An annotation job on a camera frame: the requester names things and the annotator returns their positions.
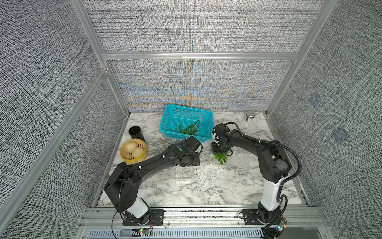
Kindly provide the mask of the clear container peppers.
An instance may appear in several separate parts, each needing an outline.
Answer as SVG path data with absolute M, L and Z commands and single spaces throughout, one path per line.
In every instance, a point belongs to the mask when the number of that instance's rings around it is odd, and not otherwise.
M 225 165 L 227 164 L 228 158 L 233 155 L 233 151 L 230 149 L 227 152 L 220 152 L 220 153 L 213 152 L 212 154 L 221 165 Z

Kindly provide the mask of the teal plastic basket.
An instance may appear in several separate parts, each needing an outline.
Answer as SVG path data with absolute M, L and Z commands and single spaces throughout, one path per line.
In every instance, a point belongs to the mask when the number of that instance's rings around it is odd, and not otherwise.
M 200 142 L 212 139 L 214 127 L 213 112 L 192 107 L 168 105 L 162 115 L 160 131 L 170 138 L 185 139 L 189 135 L 179 131 L 179 125 L 185 128 L 194 124 L 198 132 L 193 135 Z

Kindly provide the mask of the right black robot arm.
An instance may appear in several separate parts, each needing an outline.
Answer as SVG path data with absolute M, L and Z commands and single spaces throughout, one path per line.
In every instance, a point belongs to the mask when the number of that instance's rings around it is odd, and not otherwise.
M 220 123 L 212 131 L 215 142 L 212 151 L 218 154 L 233 153 L 232 148 L 244 149 L 258 157 L 264 190 L 258 205 L 258 220 L 268 225 L 282 215 L 282 190 L 296 178 L 302 163 L 299 156 L 277 140 L 267 141 L 244 134 L 234 122 Z

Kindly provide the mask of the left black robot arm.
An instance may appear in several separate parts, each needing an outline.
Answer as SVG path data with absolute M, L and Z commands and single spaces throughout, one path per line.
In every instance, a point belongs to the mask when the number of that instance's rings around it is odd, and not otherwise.
M 127 211 L 137 219 L 146 218 L 149 206 L 137 196 L 140 185 L 167 168 L 200 165 L 202 150 L 202 144 L 190 136 L 142 162 L 131 165 L 120 163 L 107 180 L 104 192 L 118 213 Z

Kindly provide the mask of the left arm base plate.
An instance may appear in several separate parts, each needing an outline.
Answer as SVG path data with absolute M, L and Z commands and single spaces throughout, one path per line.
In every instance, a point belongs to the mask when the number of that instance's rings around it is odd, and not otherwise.
M 152 210 L 150 209 L 141 218 L 136 218 L 131 213 L 125 211 L 123 213 L 124 219 L 123 226 L 162 226 L 164 219 L 164 210 Z

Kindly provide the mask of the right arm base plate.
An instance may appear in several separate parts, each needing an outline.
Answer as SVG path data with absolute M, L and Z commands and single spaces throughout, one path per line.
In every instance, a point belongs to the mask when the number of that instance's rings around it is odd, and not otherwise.
M 267 225 L 269 223 L 267 211 L 263 209 L 243 209 L 242 217 L 245 225 Z

